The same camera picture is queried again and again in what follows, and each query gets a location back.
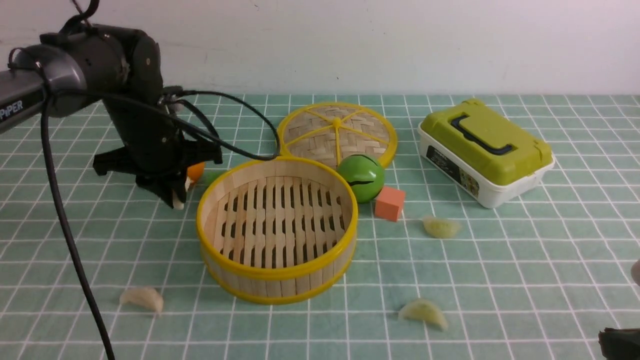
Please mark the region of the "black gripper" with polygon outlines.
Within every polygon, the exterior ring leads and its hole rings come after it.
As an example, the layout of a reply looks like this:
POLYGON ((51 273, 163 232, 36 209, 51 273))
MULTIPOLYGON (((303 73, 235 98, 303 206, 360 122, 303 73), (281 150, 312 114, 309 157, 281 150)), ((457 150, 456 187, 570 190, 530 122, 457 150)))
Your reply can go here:
POLYGON ((191 181, 188 167, 201 162, 223 162, 222 146, 207 133, 189 126, 166 107, 131 97, 98 92, 117 135, 120 148, 98 153, 93 170, 99 175, 135 176, 135 184, 174 208, 174 191, 185 201, 191 181))

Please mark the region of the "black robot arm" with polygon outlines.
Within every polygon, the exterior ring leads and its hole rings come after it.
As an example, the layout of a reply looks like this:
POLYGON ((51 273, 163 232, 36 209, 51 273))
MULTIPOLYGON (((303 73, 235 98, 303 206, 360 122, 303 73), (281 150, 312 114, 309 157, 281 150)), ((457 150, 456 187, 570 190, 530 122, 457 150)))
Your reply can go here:
POLYGON ((191 166, 221 164, 220 145, 185 137, 178 110, 182 88, 165 86, 158 44, 144 31, 81 26, 45 33, 39 44, 14 48, 1 73, 1 131, 41 112, 62 118, 102 101, 123 146, 98 153, 99 176, 135 176, 138 187, 170 207, 186 201, 191 166))

